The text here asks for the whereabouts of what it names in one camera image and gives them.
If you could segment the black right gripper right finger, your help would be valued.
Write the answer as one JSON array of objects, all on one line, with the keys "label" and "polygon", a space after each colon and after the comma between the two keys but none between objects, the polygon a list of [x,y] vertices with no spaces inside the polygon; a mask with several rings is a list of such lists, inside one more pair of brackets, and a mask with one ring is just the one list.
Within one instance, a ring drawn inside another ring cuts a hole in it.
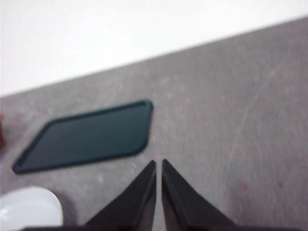
[{"label": "black right gripper right finger", "polygon": [[170,164],[162,161],[162,201],[168,231],[208,231],[231,220],[204,199]]}]

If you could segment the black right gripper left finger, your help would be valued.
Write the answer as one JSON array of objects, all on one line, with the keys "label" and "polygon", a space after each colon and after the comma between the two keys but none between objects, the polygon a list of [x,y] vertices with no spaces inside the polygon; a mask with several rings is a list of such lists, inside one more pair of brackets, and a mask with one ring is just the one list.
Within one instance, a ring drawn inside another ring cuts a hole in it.
[{"label": "black right gripper left finger", "polygon": [[150,161],[132,183],[85,225],[100,231],[150,231],[156,203],[156,162]]}]

